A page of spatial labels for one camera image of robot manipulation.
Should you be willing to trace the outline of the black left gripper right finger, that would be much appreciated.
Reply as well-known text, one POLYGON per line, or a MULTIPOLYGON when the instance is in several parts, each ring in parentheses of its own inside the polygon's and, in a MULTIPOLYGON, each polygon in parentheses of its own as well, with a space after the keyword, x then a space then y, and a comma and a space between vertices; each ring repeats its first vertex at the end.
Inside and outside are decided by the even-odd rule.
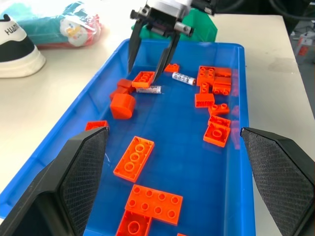
POLYGON ((315 163, 290 138, 243 127, 257 189, 283 236, 315 234, 315 163))

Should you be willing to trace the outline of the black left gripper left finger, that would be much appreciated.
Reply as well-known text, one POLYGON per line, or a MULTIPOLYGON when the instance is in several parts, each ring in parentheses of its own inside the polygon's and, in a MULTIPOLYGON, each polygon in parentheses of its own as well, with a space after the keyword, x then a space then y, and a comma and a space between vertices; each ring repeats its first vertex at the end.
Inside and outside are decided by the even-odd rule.
POLYGON ((0 225, 2 236, 81 236, 101 179, 108 127, 70 138, 0 225))

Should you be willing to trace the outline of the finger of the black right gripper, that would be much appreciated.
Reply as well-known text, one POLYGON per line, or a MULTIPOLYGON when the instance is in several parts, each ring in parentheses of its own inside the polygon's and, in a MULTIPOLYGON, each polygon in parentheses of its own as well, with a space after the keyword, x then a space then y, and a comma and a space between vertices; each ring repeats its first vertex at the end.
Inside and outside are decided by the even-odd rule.
POLYGON ((166 66, 170 63, 175 53, 176 47, 180 40, 180 33, 177 31, 165 32, 161 35, 164 38, 170 38, 170 42, 167 48, 162 52, 162 55, 157 64, 157 68, 154 74, 153 83, 159 78, 162 72, 165 70, 166 66))
POLYGON ((143 20, 137 20, 132 34, 129 39, 129 55, 128 55, 128 72, 130 73, 132 71, 136 56, 138 54, 138 50, 141 44, 141 37, 140 32, 142 30, 142 27, 144 25, 143 20))

